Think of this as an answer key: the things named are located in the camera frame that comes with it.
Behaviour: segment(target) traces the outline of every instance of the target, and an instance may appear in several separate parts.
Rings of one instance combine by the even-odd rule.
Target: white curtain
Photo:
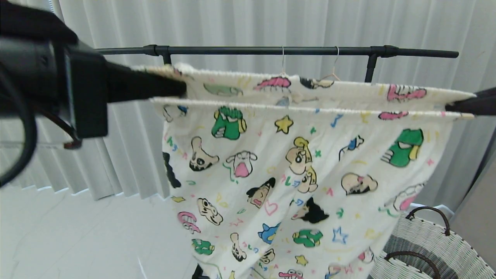
[[[468,92],[496,86],[496,2],[452,1],[222,1],[31,0],[50,8],[94,48],[170,46],[382,46],[459,51],[457,59],[379,59],[373,82],[452,88]],[[125,65],[161,65],[158,57],[107,56]],[[173,56],[195,68],[280,73],[281,56]],[[287,56],[285,70],[320,78],[335,57]],[[341,80],[363,81],[367,57],[341,56]],[[111,105],[109,135],[85,140],[79,151],[37,152],[15,181],[23,187],[89,188],[98,199],[124,193],[143,198],[168,194],[161,158],[162,123],[147,102]],[[43,140],[61,140],[40,120]],[[2,122],[8,137],[22,139],[18,123]],[[495,131],[494,118],[458,122],[445,156],[416,200],[456,210],[469,189]],[[2,150],[2,158],[11,159]]]

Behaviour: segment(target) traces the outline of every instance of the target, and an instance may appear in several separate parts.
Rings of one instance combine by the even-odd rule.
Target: brown handle
[[[439,269],[437,269],[435,264],[429,258],[427,258],[426,256],[424,256],[422,254],[419,254],[416,252],[411,252],[411,251],[398,251],[398,252],[392,252],[392,253],[387,254],[386,257],[384,257],[384,259],[386,261],[389,261],[389,259],[391,259],[392,257],[402,256],[402,255],[414,256],[414,257],[417,257],[419,259],[424,260],[424,262],[426,262],[434,271],[433,279],[441,279],[441,275],[439,274]]]
[[[410,213],[408,213],[408,215],[406,215],[405,218],[408,220],[411,220],[412,218],[415,217],[415,212],[422,210],[422,209],[430,209],[430,210],[433,210],[433,211],[436,211],[437,213],[439,213],[439,215],[441,215],[442,219],[444,220],[444,226],[446,227],[446,229],[444,230],[444,235],[449,236],[451,234],[450,229],[449,229],[448,218],[446,218],[446,215],[444,215],[444,213],[442,211],[440,211],[439,209],[432,208],[432,207],[419,207],[419,208],[416,208],[416,209],[410,211]]]

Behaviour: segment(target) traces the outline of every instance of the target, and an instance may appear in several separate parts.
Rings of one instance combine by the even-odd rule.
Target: white marble floor
[[[170,201],[3,187],[0,278],[191,278],[196,263],[171,226]]]

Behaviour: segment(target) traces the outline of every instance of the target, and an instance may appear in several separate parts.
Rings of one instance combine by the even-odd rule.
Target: cartoon print shorts
[[[435,170],[472,94],[394,84],[145,68],[177,224],[211,279],[366,278]]]

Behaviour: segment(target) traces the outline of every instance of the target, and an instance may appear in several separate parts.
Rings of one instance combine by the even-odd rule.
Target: striped basket
[[[415,218],[415,212],[422,209],[438,212],[445,226]],[[496,279],[496,274],[470,244],[449,229],[440,210],[419,207],[401,215],[370,277]]]

